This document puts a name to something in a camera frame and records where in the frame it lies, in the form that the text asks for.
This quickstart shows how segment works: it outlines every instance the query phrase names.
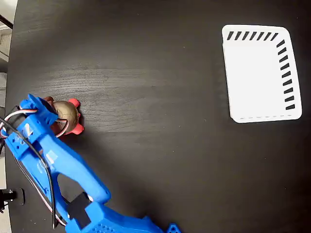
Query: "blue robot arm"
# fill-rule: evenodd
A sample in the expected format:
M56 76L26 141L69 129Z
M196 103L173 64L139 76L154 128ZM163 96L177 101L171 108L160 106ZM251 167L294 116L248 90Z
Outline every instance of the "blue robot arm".
M27 115L17 130L42 153L49 165L56 209L67 222L66 232L163 233L148 217L140 219L122 216L104 205L111 198L109 190L79 154L55 137L50 126L57 120L58 115L48 103L29 94L28 99L23 100L20 106L23 109L37 109L36 113ZM11 133L5 139L5 143L16 159L23 163L42 193L51 201L49 179L40 159L16 133ZM82 210L85 212L86 221L70 216L70 204L64 201L57 182L60 173L76 181L91 200ZM175 224L171 224L167 232L180 233Z

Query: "tan toy ball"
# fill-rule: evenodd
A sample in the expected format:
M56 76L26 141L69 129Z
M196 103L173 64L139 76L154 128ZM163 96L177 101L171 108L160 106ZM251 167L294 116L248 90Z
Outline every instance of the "tan toy ball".
M58 113L58 117L60 119L66 119L69 123L65 134L80 134L84 128L79 124L81 115L77 110L77 107L80 105L79 101L72 98L69 101L55 101L53 104Z

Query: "toy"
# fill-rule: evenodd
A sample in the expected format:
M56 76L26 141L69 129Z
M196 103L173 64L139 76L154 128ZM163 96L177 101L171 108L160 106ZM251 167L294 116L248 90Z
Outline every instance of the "toy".
M54 108L58 113L58 117L66 119L69 122L69 127L65 134L74 133L80 134L84 130L83 126L79 124L81 114L78 112L77 107L80 103L77 99L72 98L68 101L55 101L53 102Z
M58 114L45 100L29 94L20 106L23 111L28 111L27 117L16 132L8 135L2 129L1 135L14 157L31 175L35 188L41 190L67 222L65 224L55 215L66 226L66 232L163 233L148 217L122 216L104 205L111 198L109 190L81 156L54 135L50 127ZM76 181L85 193L70 203L65 202L57 183L60 173ZM180 231L175 224L171 224L167 233Z

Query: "white floor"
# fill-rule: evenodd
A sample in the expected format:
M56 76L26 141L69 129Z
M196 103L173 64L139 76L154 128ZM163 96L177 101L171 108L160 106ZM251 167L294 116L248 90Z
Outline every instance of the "white floor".
M5 107L6 74L0 73L0 106ZM0 154L0 189L6 189L4 150ZM0 213L0 233L11 233L8 206Z

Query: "wire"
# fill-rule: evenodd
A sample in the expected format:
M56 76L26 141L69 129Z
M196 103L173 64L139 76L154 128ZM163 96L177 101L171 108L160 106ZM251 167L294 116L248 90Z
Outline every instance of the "wire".
M44 160L43 156L34 148L34 146L29 142L27 138L24 137L24 135L19 132L16 128L14 128L11 124L5 121L2 117L0 117L0 121L10 128L14 133L16 133L28 146L29 148L38 156L40 159L41 163L43 164L43 167L48 175L49 179L49 184L50 184L50 191L51 191L51 200L52 200L52 228L55 229L55 196L54 196L54 189L53 189L53 181L52 181L52 176L49 170L49 166L47 162Z
M60 137L63 135L69 127L69 121L67 119L57 119L56 122L66 123L63 127L62 131L56 135L56 137Z
M48 202L44 199L43 195L41 194L40 190L38 189L37 185L35 184L35 182L33 182L33 180L31 179L31 177L25 172L24 168L21 166L21 164L19 163L19 161L16 159L15 156L14 160L16 162L16 164L18 165L19 169L22 171L22 173L26 176L26 178L28 179L28 181L30 182L30 184L34 187L34 189L37 191L37 193L39 194L39 196L41 197L43 203L46 205L46 207L49 209L49 211L52 213L52 208L50 207L50 205L48 204ZM66 224L60 219L60 217L55 214L55 217L57 219L57 221L62 225L62 226L66 226Z
M9 115L7 115L4 120L8 121L12 116L14 115L18 115L18 114L25 114L25 113L36 113L38 110L37 109L22 109L22 110L17 110L13 113L10 113ZM0 124L0 130L2 129L4 123L2 122Z

